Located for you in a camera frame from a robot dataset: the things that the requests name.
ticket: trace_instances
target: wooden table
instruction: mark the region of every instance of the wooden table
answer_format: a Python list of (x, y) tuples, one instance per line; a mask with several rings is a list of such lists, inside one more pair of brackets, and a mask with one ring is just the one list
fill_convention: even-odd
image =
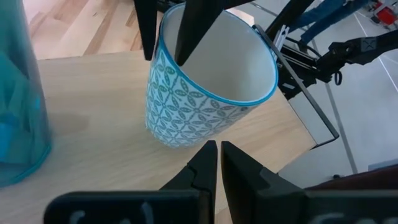
[[(53, 151), (23, 182), (0, 189), (0, 223), (41, 223), (46, 205), (77, 190), (155, 190), (199, 150), (171, 149), (144, 126), (149, 62), (142, 51), (41, 60)], [(215, 139), (277, 172), (315, 145), (280, 91)], [(219, 170), (216, 213), (228, 209)]]

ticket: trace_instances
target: teal plastic bottle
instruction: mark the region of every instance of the teal plastic bottle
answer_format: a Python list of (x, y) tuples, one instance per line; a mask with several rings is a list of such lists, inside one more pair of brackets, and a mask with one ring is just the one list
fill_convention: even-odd
[(22, 0), (0, 1), (0, 187), (38, 169), (51, 136)]

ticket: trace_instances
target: patterned cup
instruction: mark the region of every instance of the patterned cup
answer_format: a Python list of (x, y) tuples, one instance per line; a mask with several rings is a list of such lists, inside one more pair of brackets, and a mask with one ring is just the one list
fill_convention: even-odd
[(174, 53), (184, 7), (164, 14), (146, 94), (146, 126), (171, 147), (192, 146), (225, 130), (277, 88), (268, 46), (226, 11), (179, 67)]

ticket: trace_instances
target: wooden floor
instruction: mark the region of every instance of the wooden floor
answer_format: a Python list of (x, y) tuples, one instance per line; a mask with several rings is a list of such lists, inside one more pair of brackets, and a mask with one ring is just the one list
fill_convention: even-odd
[(24, 0), (24, 6), (37, 59), (142, 48), (133, 0)]

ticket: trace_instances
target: red object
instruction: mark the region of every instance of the red object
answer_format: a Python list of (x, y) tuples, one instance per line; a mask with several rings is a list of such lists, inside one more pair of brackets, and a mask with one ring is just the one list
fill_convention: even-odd
[[(377, 9), (378, 7), (381, 7), (381, 6), (382, 6), (382, 3), (378, 2), (378, 3), (376, 3), (375, 8)], [(378, 12), (376, 15), (377, 15), (377, 18), (379, 18), (379, 20), (386, 25), (391, 25), (397, 20), (397, 16), (395, 15), (394, 11), (389, 7), (385, 7), (384, 9), (381, 9), (381, 11)]]

